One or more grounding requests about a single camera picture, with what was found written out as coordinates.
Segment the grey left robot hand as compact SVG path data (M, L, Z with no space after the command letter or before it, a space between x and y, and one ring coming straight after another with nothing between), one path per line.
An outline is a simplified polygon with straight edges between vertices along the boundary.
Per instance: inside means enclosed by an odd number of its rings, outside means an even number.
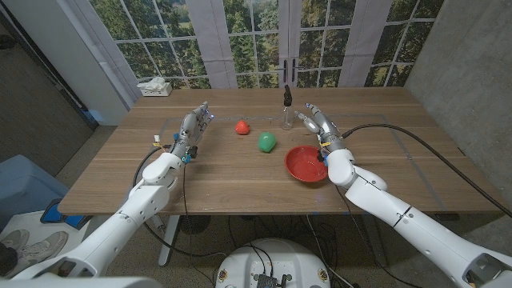
M189 112L182 120L179 131L174 135L174 145L170 153L178 156L184 163L196 158L197 145L213 118L208 111L208 102Z

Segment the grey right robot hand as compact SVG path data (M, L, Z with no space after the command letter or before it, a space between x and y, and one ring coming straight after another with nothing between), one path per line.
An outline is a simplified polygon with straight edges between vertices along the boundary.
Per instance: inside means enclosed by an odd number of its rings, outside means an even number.
M345 149L346 146L342 143L342 136L336 125L316 105L307 103L306 107L311 110L311 117L297 110L294 116L300 119L311 133L317 135L324 155Z

